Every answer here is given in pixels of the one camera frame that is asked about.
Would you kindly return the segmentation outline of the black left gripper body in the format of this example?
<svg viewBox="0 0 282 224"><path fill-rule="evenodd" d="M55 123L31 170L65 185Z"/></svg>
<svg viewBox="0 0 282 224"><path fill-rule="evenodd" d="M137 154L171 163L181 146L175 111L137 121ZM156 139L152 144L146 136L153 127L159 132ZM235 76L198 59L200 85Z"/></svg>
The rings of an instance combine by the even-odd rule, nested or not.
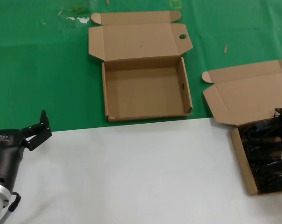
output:
<svg viewBox="0 0 282 224"><path fill-rule="evenodd" d="M0 130L0 185L8 190L14 188L25 149L24 140L21 130Z"/></svg>

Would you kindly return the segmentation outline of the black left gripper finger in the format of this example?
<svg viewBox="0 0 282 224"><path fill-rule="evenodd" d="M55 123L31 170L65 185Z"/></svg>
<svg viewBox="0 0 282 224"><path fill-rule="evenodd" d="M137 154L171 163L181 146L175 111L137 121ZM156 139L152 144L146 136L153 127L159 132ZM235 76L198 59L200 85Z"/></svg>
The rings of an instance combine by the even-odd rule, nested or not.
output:
<svg viewBox="0 0 282 224"><path fill-rule="evenodd" d="M22 145L28 148L29 151L35 150L49 139L52 136L52 131L46 111L41 111L40 122L38 124L25 127L21 132L25 137L25 140L22 141Z"/></svg>

